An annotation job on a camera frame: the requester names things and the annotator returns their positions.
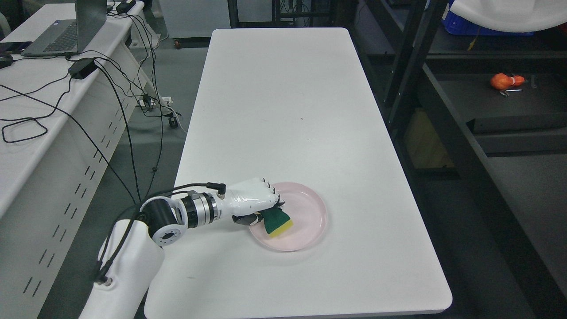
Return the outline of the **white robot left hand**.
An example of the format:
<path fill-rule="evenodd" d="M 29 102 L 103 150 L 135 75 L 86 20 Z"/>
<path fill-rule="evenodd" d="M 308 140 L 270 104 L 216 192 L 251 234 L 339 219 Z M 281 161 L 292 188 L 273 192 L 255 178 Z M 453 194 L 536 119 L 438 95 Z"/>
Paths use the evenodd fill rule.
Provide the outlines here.
<path fill-rule="evenodd" d="M 228 186 L 224 198 L 217 194 L 214 198 L 220 218 L 231 216 L 233 222 L 244 226 L 253 226 L 263 220 L 257 212 L 285 203 L 267 180 L 258 177 Z"/>

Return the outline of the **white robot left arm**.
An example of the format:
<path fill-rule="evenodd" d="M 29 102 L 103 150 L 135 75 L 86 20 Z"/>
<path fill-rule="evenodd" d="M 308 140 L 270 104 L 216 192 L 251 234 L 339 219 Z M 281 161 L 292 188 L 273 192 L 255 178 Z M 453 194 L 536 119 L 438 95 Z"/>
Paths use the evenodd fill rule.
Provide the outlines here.
<path fill-rule="evenodd" d="M 164 261 L 163 247 L 189 228 L 221 217 L 224 193 L 188 192 L 184 198 L 155 196 L 138 210 L 150 218 L 116 222 L 99 252 L 101 266 L 81 319 L 132 319 Z"/>

